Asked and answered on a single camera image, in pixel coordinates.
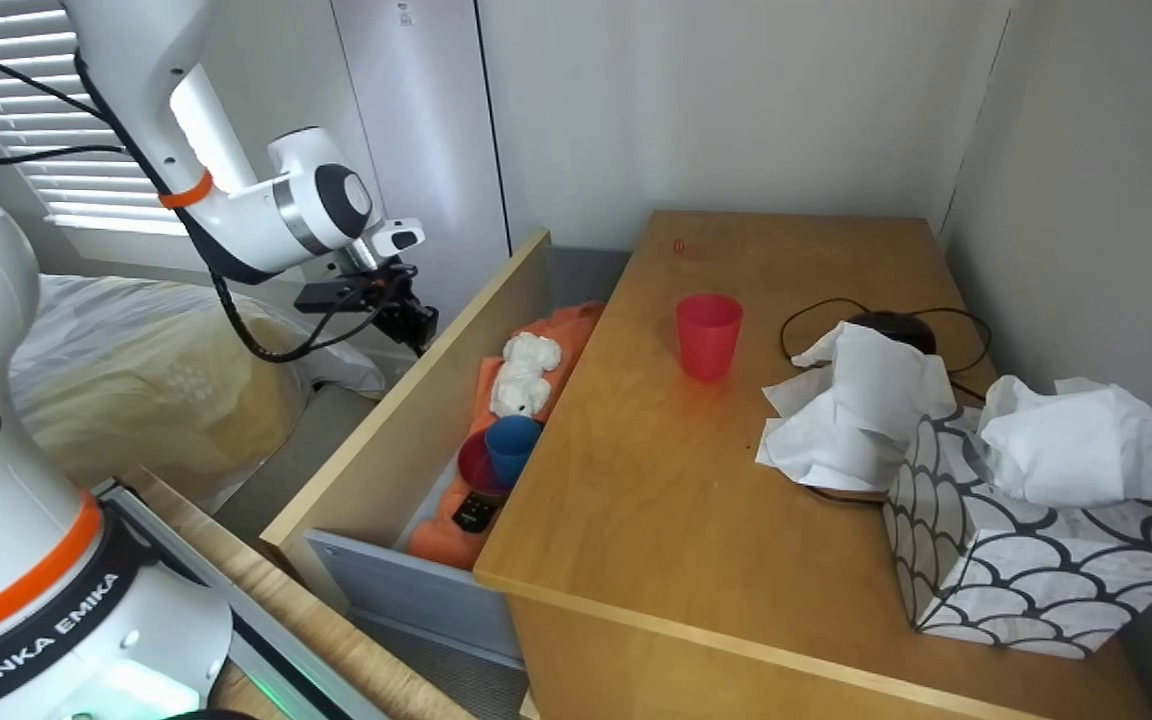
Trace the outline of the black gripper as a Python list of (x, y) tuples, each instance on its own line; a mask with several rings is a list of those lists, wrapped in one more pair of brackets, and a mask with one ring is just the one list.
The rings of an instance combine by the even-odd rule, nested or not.
[(297, 294), (300, 312), (370, 312), (373, 325), (426, 350), (435, 335), (441, 312), (411, 290), (416, 268), (384, 259), (379, 268), (340, 268), (332, 280), (303, 285)]

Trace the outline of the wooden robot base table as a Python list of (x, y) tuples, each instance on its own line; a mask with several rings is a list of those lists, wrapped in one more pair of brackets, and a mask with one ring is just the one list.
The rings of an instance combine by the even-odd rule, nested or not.
[(168, 481), (131, 467), (108, 484), (129, 484), (148, 495), (208, 560), (248, 586), (275, 620), (284, 620), (321, 659), (361, 688), (391, 720), (471, 720), (416, 666), (345, 620), (332, 604), (275, 568), (270, 554), (234, 537), (219, 519), (180, 495)]

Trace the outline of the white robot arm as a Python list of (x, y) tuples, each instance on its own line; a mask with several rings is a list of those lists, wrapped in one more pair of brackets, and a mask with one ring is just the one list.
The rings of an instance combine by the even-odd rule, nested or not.
[[(422, 349), (435, 309), (411, 290), (411, 222), (376, 201), (321, 127), (272, 142), (275, 173), (212, 185), (172, 113), (200, 64), (208, 0), (66, 0), (75, 70), (121, 147), (184, 222), (217, 285), (264, 285), (325, 253), (361, 253), (363, 320)], [(208, 703), (234, 604), (176, 572), (129, 519), (66, 481), (24, 430), (10, 360), (39, 305), (22, 222), (0, 206), (0, 720), (172, 720)]]

